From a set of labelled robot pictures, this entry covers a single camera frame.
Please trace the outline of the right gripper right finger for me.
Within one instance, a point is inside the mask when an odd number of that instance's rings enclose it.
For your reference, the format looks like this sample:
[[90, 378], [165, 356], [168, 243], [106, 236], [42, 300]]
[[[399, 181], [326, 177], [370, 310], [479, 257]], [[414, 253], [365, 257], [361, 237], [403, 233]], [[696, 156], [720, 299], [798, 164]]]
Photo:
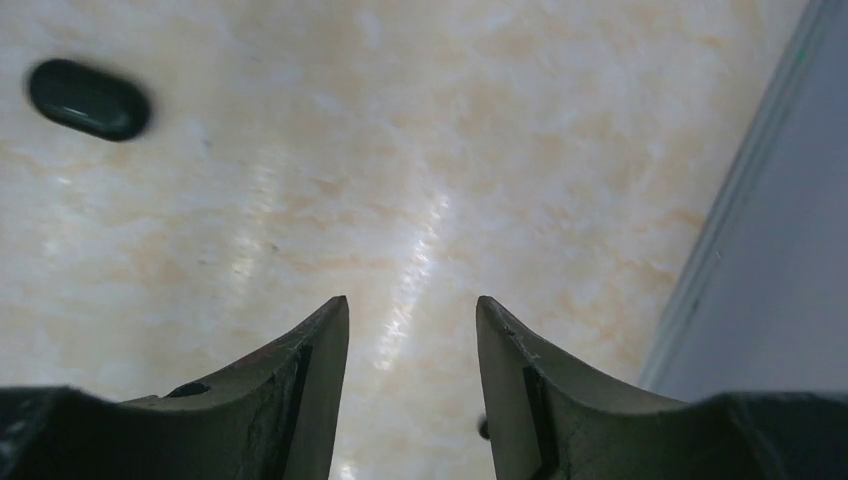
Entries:
[[485, 430], [500, 479], [843, 479], [847, 398], [729, 392], [687, 403], [642, 390], [481, 297]]

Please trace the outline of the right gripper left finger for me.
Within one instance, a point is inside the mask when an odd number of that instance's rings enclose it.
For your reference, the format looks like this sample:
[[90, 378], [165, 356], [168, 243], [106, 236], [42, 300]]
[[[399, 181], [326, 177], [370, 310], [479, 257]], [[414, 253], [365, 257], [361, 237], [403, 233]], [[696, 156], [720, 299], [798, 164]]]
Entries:
[[337, 296], [294, 329], [165, 396], [1, 391], [5, 479], [325, 479], [349, 342]]

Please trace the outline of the black earbud case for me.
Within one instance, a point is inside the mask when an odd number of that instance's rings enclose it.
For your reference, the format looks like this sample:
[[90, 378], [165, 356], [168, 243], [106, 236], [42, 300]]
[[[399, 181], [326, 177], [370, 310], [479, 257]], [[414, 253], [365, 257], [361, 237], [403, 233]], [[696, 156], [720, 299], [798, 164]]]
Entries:
[[153, 116], [150, 98], [135, 83], [70, 59], [36, 65], [26, 92], [48, 120], [111, 142], [138, 137]]

